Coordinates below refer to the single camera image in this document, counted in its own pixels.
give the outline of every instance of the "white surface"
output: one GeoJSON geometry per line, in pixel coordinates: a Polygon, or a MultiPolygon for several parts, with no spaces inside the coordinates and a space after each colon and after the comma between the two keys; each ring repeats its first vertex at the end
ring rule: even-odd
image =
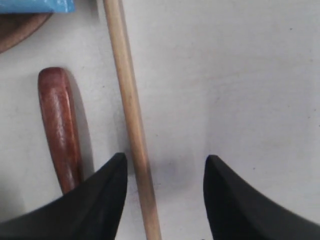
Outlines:
{"type": "MultiPolygon", "coordinates": [[[[202,196],[208,154],[320,223],[320,2],[124,7],[163,239],[212,239],[202,196]]],[[[95,169],[129,152],[102,3],[78,1],[75,14],[54,15],[0,55],[0,220],[61,195],[37,96],[37,74],[50,66],[77,81],[95,169]]],[[[83,151],[90,159],[90,146],[83,151]]],[[[145,239],[132,169],[117,239],[145,239]]]]}

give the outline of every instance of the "wooden dowel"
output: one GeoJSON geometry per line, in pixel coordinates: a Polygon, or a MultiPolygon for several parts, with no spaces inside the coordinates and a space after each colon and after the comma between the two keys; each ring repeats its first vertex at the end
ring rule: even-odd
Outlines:
{"type": "Polygon", "coordinates": [[[157,204],[122,1],[104,0],[104,9],[118,75],[126,129],[131,145],[146,238],[161,240],[157,204]]]}
{"type": "Polygon", "coordinates": [[[63,194],[82,181],[82,160],[74,100],[67,73],[59,67],[38,76],[42,120],[56,175],[63,194]]]}

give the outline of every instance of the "white table surface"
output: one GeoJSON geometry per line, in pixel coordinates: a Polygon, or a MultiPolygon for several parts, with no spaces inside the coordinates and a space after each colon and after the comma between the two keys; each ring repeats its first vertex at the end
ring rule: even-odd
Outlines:
{"type": "MultiPolygon", "coordinates": [[[[0,221],[61,196],[39,109],[41,69],[64,67],[77,81],[86,163],[97,170],[130,152],[102,3],[76,8],[0,55],[0,221]]],[[[212,239],[202,193],[209,154],[320,223],[320,1],[124,0],[124,8],[163,239],[212,239]]],[[[117,240],[142,239],[130,166],[117,240]]]]}

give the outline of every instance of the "wooden stick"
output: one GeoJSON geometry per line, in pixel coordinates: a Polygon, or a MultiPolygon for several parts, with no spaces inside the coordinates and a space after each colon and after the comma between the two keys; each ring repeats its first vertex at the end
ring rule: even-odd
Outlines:
{"type": "Polygon", "coordinates": [[[104,0],[104,9],[118,75],[126,129],[131,145],[146,238],[161,240],[157,204],[122,1],[104,0]]]}
{"type": "Polygon", "coordinates": [[[61,190],[66,194],[82,181],[74,100],[66,71],[59,67],[42,70],[38,93],[51,158],[61,190]]]}

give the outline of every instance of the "wooden disc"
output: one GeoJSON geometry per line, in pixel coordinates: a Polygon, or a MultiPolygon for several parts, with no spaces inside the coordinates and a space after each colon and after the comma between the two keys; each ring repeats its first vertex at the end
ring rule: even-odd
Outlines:
{"type": "Polygon", "coordinates": [[[29,37],[51,15],[51,13],[0,14],[0,53],[29,37]]]}

